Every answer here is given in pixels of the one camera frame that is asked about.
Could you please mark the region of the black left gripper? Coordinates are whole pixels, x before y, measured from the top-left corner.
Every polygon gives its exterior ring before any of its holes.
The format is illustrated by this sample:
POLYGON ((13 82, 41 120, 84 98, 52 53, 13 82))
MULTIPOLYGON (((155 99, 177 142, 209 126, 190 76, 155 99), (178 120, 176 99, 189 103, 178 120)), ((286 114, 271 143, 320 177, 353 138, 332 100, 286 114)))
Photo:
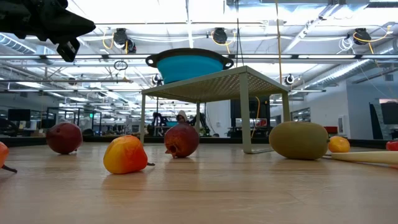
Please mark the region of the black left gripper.
MULTIPOLYGON (((96 28, 89 19, 74 14, 62 7, 46 9, 46 36, 48 39, 66 39, 79 37, 96 28)), ((1 32, 14 34, 17 37, 42 35, 44 28, 37 16, 34 16, 23 1, 1 0, 1 32)), ((73 62, 80 48, 76 38, 59 43, 58 54, 66 62, 73 62)))

